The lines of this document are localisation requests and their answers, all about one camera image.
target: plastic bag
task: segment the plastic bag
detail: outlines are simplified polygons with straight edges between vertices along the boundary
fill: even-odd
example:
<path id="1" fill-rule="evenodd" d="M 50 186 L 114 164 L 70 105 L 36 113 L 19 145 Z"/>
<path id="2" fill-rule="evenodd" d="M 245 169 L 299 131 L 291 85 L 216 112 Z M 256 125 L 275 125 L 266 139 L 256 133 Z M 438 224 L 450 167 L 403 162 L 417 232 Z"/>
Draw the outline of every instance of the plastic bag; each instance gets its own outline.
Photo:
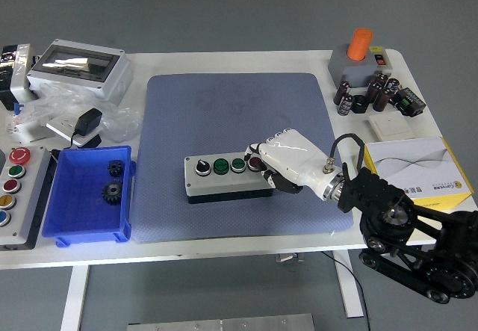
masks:
<path id="1" fill-rule="evenodd" d="M 102 112 L 103 129 L 100 134 L 116 143 L 131 140 L 141 129 L 142 117 L 138 111 L 131 108 L 118 109 L 110 102 L 99 100 L 95 94 L 86 88 L 75 87 L 61 83 L 41 84 L 36 91 L 39 99 L 26 102 L 15 116 L 15 123 L 38 121 L 40 125 L 61 114 L 78 114 L 90 108 Z"/>

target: yellow button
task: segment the yellow button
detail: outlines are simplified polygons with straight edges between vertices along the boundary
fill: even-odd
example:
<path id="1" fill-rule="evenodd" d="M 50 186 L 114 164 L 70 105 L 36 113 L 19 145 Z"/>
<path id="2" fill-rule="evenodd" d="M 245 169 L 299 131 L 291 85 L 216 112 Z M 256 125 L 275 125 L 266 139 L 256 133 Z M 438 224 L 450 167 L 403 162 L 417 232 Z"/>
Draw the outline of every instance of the yellow button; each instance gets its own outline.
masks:
<path id="1" fill-rule="evenodd" d="M 10 194 L 5 194 L 0 197 L 0 208 L 9 209 L 15 205 L 15 197 Z"/>

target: black gear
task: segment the black gear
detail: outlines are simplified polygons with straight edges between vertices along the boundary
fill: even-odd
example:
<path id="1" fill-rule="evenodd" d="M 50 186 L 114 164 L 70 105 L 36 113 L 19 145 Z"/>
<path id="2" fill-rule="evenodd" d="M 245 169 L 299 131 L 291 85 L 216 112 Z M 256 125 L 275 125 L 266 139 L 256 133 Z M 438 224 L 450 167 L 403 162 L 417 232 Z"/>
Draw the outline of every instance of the black gear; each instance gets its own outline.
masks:
<path id="1" fill-rule="evenodd" d="M 110 205 L 121 203 L 122 182 L 115 180 L 107 183 L 102 190 L 103 199 Z"/>
<path id="2" fill-rule="evenodd" d="M 108 165 L 108 172 L 110 172 L 110 176 L 114 178 L 121 176 L 124 169 L 122 161 L 110 161 Z"/>

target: power adapter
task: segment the power adapter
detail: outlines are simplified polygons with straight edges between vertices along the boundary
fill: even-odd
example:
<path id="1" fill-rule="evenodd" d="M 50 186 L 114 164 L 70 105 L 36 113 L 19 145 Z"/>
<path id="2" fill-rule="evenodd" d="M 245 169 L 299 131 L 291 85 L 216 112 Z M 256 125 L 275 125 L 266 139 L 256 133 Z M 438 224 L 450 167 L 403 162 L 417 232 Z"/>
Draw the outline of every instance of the power adapter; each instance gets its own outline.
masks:
<path id="1" fill-rule="evenodd" d="M 85 136 L 91 133 L 94 128 L 99 126 L 99 122 L 102 119 L 102 112 L 96 108 L 91 108 L 88 112 L 82 114 L 78 118 L 78 122 L 75 125 L 75 132 L 73 135 Z"/>

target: yellow box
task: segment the yellow box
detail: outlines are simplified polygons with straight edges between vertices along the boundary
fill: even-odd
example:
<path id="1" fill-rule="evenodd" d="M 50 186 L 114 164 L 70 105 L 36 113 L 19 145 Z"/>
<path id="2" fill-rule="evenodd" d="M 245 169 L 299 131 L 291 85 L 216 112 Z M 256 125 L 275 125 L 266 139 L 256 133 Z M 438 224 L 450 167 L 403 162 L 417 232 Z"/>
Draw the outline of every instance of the yellow box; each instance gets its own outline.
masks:
<path id="1" fill-rule="evenodd" d="M 403 189 L 416 205 L 449 210 L 473 193 L 441 137 L 367 143 L 364 161 L 373 173 Z"/>

